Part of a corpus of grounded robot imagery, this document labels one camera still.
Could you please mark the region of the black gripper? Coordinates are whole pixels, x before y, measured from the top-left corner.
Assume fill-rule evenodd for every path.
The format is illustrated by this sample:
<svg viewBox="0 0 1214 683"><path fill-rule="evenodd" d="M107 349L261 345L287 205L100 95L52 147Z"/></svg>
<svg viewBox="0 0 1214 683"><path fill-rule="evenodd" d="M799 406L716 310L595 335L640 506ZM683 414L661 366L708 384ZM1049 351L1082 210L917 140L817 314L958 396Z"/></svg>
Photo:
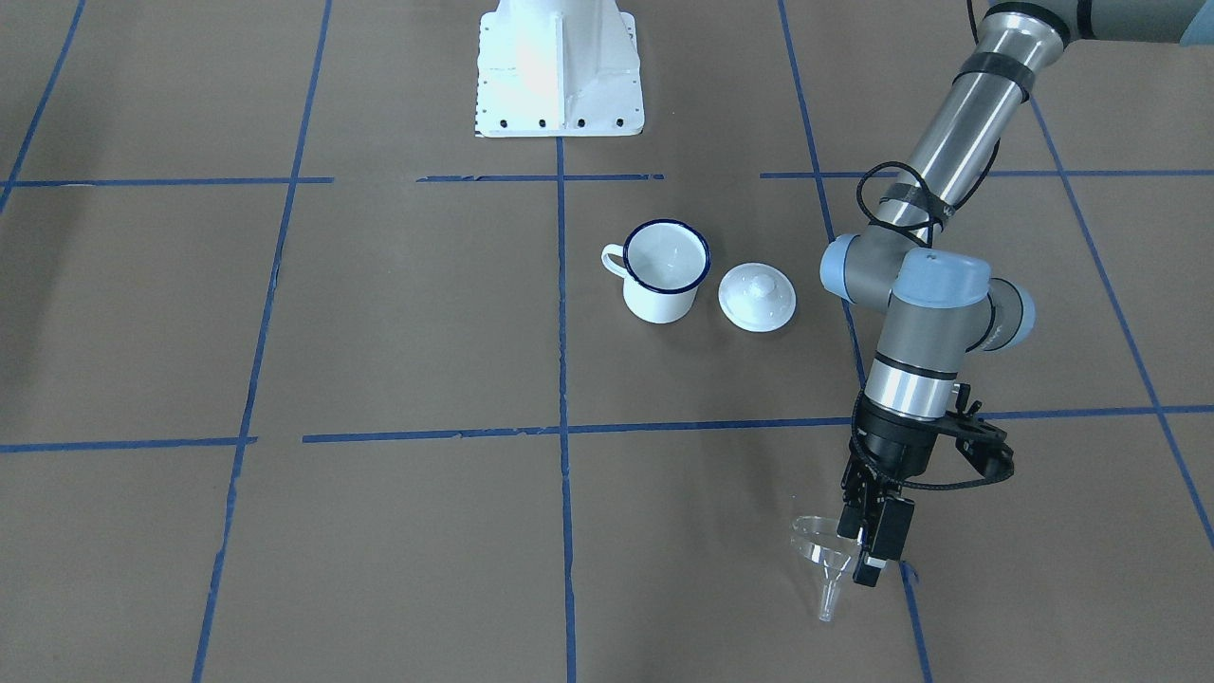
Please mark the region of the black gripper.
<svg viewBox="0 0 1214 683"><path fill-rule="evenodd" d="M889 563L898 563L910 533L915 502L879 497L894 489L951 491L952 484L918 483L941 436L932 425L906 419L855 397L850 419L849 461L843 477L844 507L836 536L861 545L853 584L877 587Z"/></svg>

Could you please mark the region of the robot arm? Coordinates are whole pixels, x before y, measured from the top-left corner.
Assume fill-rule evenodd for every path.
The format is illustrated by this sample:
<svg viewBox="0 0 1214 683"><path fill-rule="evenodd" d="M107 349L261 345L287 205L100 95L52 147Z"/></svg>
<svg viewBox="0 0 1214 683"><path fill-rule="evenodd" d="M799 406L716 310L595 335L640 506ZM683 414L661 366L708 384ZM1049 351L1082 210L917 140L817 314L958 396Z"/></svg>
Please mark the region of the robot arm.
<svg viewBox="0 0 1214 683"><path fill-rule="evenodd" d="M968 354L1020 345L1036 303L983 258L938 246L983 184L1006 125L1071 44L1210 45L1212 4L998 1L971 25L974 50L910 158L890 163L892 184L874 206L866 181L855 186L866 229L832 241L819 261L828 291L884 315L855 400L836 527L869 563L900 557L914 510L904 493L925 488L919 476L940 436L953 438L980 486L1012 476L1005 432L978 417L958 375Z"/></svg>

